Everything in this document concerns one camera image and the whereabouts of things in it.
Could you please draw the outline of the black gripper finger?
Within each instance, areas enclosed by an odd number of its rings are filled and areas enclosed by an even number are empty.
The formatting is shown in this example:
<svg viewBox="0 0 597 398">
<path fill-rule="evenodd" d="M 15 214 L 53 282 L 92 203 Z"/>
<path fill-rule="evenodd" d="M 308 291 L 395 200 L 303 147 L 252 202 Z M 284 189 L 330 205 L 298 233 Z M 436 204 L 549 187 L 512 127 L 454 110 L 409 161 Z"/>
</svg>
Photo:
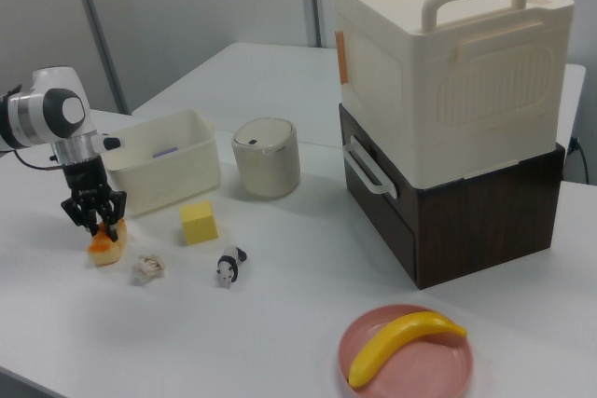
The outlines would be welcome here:
<svg viewBox="0 0 597 398">
<path fill-rule="evenodd" d="M 72 191 L 61 206 L 76 226 L 83 226 L 92 236 L 97 234 L 97 204 L 94 196 Z"/>
<path fill-rule="evenodd" d="M 101 229 L 110 240 L 118 240 L 118 222 L 124 217 L 127 193 L 110 189 L 101 195 L 98 214 L 102 218 Z"/>
</svg>

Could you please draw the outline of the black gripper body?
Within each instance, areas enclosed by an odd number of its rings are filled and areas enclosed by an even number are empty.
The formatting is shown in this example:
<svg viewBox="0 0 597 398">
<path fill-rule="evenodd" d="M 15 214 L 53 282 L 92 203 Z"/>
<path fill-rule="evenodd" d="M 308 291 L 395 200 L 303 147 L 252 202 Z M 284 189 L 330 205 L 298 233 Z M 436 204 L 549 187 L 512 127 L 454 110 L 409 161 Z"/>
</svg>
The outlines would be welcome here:
<svg viewBox="0 0 597 398">
<path fill-rule="evenodd" d="M 63 165 L 62 172 L 73 200 L 109 198 L 111 187 L 101 158 L 89 158 L 79 163 Z"/>
</svg>

